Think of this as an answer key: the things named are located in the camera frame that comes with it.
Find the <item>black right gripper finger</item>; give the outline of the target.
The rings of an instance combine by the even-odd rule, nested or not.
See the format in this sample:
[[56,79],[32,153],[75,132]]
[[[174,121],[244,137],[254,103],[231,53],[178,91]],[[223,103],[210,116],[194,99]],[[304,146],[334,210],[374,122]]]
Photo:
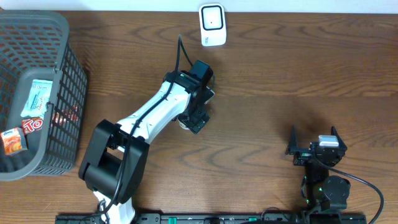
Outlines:
[[339,148],[341,149],[347,149],[346,144],[343,142],[343,140],[340,138],[336,128],[334,126],[331,127],[331,135],[335,136],[337,138],[337,141],[339,143]]
[[296,152],[297,148],[297,129],[295,126],[292,126],[290,139],[287,145],[287,152]]

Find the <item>green lid white jar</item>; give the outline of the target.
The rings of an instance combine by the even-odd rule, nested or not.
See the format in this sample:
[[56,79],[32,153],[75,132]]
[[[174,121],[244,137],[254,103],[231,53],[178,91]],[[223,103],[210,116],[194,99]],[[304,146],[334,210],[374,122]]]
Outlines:
[[181,121],[179,122],[179,125],[182,129],[189,130],[189,128],[185,124],[183,124]]

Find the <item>light blue snack packet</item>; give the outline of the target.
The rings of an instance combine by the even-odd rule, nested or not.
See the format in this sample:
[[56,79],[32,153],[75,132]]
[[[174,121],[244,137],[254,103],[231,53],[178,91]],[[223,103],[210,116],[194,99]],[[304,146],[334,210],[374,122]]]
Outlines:
[[47,112],[47,103],[50,99],[53,81],[35,79],[32,82],[28,99],[21,112],[21,117],[44,118]]

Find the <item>red Top chocolate bar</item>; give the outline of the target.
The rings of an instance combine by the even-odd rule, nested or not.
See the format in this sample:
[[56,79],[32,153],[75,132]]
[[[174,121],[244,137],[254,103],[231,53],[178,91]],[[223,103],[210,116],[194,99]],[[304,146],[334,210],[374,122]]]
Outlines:
[[25,135],[41,130],[43,123],[44,121],[41,117],[27,118],[23,119],[21,122]]

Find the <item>orange small carton box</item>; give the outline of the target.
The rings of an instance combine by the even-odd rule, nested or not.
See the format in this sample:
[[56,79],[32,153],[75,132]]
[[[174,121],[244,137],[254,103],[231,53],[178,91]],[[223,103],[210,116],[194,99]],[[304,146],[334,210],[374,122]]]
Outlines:
[[5,155],[11,156],[27,150],[27,143],[21,128],[12,128],[1,133]]

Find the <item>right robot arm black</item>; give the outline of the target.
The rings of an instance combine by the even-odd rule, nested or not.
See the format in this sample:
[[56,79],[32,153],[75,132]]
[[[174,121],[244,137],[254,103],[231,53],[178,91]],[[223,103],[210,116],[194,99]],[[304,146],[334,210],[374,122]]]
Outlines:
[[350,182],[329,173],[342,160],[346,151],[347,146],[335,127],[331,128],[331,134],[319,135],[318,140],[311,142],[309,147],[298,145],[297,129],[292,128],[285,153],[294,157],[293,165],[305,168],[302,196],[308,200],[310,209],[328,213],[347,208]]

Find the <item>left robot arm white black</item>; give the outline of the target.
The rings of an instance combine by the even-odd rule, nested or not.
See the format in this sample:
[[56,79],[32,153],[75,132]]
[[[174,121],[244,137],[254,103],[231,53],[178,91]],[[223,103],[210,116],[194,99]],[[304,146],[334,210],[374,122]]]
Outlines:
[[165,75],[159,91],[127,118],[102,120],[94,129],[78,175],[98,199],[95,214],[78,223],[131,223],[132,196],[144,175],[149,147],[171,121],[198,133],[209,121],[205,105],[214,97],[208,87],[211,67],[197,60],[189,71]]

